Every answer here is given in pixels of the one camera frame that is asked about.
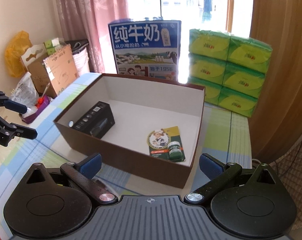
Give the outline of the white paper shopping bag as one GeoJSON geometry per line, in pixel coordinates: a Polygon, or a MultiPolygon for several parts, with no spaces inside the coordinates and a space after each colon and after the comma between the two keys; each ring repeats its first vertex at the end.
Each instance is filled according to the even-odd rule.
{"type": "Polygon", "coordinates": [[[79,76],[90,72],[90,56],[89,56],[89,42],[87,39],[83,40],[69,40],[65,42],[71,46],[73,60],[75,62],[79,76]]]}

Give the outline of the brown cardboard storage box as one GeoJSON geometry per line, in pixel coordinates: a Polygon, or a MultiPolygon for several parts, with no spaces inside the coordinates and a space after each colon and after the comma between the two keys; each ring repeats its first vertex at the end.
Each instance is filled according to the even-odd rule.
{"type": "Polygon", "coordinates": [[[103,163],[157,183],[183,188],[189,178],[204,115],[205,89],[141,76],[102,74],[54,120],[69,146],[84,154],[100,153],[103,163]],[[99,101],[110,105],[115,124],[102,139],[76,131],[80,119],[99,101]],[[147,137],[156,129],[178,126],[185,161],[149,155],[147,137]]]}

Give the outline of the green balm blister card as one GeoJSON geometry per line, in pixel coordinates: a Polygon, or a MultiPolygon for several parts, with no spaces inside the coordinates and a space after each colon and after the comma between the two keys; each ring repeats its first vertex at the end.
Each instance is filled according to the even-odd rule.
{"type": "Polygon", "coordinates": [[[147,137],[151,157],[180,163],[186,157],[178,126],[153,130],[147,137]]]}

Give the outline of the green tissue pack stack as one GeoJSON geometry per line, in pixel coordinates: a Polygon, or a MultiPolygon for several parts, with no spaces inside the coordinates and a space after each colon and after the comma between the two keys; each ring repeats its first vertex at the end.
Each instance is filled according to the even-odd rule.
{"type": "Polygon", "coordinates": [[[271,55],[272,47],[254,38],[192,29],[188,83],[205,87],[208,103],[250,118],[271,55]]]}

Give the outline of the purple gift box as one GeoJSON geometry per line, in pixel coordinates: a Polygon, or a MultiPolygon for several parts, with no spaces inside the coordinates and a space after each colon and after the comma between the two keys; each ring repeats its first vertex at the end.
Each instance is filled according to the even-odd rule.
{"type": "Polygon", "coordinates": [[[25,114],[20,115],[22,121],[31,124],[49,104],[50,98],[48,96],[40,97],[35,106],[28,108],[25,114]]]}

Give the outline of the clear plastic bag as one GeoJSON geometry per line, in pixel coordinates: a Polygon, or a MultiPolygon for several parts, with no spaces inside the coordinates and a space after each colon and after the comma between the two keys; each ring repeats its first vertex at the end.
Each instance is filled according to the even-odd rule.
{"type": "Polygon", "coordinates": [[[16,85],[16,88],[12,90],[9,98],[27,107],[32,107],[37,103],[39,94],[31,79],[30,72],[26,72],[26,74],[21,78],[16,85]]]}

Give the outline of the blue milk carton box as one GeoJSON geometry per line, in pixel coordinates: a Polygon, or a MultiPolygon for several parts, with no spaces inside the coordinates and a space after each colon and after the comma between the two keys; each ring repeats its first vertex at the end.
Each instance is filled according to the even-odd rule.
{"type": "Polygon", "coordinates": [[[181,43],[179,20],[116,20],[108,24],[117,74],[176,81],[181,43]]]}

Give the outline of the checkered tablecloth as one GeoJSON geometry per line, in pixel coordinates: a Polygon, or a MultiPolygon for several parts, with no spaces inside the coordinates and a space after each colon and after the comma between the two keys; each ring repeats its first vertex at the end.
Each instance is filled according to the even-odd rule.
{"type": "Polygon", "coordinates": [[[222,162],[251,167],[247,118],[207,104],[203,87],[170,81],[85,74],[50,103],[34,120],[35,140],[15,138],[0,146],[0,238],[12,234],[3,208],[33,163],[59,167],[99,152],[103,165],[97,178],[119,195],[185,195],[207,181],[199,156],[208,153],[222,162]],[[70,128],[97,102],[107,102],[115,124],[96,139],[70,128]],[[179,128],[185,161],[153,159],[148,135],[158,129],[179,128]]]}

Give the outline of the pink curtain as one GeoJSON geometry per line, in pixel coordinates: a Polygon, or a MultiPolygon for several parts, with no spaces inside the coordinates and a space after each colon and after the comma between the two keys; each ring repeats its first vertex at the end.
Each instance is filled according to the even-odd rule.
{"type": "Polygon", "coordinates": [[[128,18],[127,0],[56,0],[63,38],[89,42],[91,71],[116,73],[108,24],[128,18]]]}

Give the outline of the brown quilted chair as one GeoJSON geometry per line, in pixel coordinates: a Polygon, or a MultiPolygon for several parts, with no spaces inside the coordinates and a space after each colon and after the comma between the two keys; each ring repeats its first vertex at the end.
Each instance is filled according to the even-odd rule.
{"type": "Polygon", "coordinates": [[[302,141],[270,166],[286,187],[297,207],[293,229],[302,228],[302,141]]]}

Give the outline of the open cardboard box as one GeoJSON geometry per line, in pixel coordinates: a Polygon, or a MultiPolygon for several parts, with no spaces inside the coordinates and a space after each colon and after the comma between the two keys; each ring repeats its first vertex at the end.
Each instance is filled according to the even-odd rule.
{"type": "Polygon", "coordinates": [[[21,56],[21,61],[30,72],[37,92],[52,98],[79,77],[69,44],[52,55],[47,54],[43,44],[34,45],[21,56]]]}

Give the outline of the long black product box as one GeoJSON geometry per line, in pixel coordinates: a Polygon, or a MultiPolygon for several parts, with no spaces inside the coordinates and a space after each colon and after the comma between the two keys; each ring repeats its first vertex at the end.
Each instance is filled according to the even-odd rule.
{"type": "Polygon", "coordinates": [[[114,126],[115,119],[108,103],[99,101],[77,121],[70,121],[72,129],[102,139],[114,126]]]}

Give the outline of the yellow plastic bag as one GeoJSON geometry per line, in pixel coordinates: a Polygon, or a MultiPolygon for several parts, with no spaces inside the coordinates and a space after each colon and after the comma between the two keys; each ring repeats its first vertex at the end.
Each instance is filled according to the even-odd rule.
{"type": "Polygon", "coordinates": [[[5,66],[9,76],[20,77],[26,73],[21,57],[32,46],[29,33],[23,30],[16,33],[9,41],[4,54],[5,66]]]}

